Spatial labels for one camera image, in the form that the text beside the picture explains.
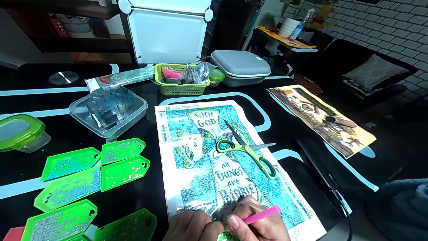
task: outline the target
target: cabinet door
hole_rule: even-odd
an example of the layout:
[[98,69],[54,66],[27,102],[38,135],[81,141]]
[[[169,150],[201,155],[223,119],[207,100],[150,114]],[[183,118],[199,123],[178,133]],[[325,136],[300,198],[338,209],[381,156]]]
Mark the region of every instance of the cabinet door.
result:
[[202,16],[136,9],[128,20],[138,63],[191,63],[201,55]]

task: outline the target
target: pink drill pen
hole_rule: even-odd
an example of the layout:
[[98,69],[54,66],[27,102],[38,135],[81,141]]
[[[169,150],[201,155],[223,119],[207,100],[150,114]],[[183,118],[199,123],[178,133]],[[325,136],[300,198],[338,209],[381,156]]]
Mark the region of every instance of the pink drill pen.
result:
[[248,224],[252,224],[253,222],[257,222],[260,219],[263,219],[265,217],[269,217],[269,216],[272,216],[274,214],[277,214],[279,212],[281,212],[281,208],[278,205],[275,205],[271,208],[268,208],[268,209],[263,210],[259,213],[256,213],[255,215],[251,215],[251,216],[243,219],[242,221],[244,221],[244,223],[248,225]]

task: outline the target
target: round metal disc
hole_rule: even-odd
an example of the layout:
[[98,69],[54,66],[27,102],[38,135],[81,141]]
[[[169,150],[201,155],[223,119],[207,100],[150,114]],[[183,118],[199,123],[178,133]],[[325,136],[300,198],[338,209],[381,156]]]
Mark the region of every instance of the round metal disc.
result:
[[79,79],[76,72],[63,71],[58,72],[49,77],[49,82],[52,84],[71,84]]

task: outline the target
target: spray bottle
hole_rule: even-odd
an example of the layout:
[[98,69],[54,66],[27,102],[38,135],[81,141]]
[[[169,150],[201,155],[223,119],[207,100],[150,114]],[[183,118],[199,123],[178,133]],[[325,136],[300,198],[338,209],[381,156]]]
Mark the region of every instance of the spray bottle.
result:
[[312,13],[314,13],[314,9],[309,9],[308,14],[306,14],[306,17],[299,23],[299,25],[296,27],[296,29],[293,31],[293,33],[288,38],[289,40],[295,40],[297,36],[302,31],[303,27],[305,26],[306,21],[311,17]]

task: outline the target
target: black chair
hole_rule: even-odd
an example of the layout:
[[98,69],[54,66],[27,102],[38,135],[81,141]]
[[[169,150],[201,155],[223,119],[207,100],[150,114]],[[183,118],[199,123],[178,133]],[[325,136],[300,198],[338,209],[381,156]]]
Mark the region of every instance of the black chair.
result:
[[[343,83],[346,78],[342,75],[365,63],[373,54],[408,71],[385,79],[372,88],[372,90],[381,90],[370,96],[364,96]],[[322,97],[327,101],[338,103],[345,109],[356,110],[368,108],[403,93],[407,88],[397,83],[417,71],[418,69],[412,65],[391,56],[378,53],[356,43],[338,39],[324,52],[304,62],[297,72],[318,84],[324,91]]]

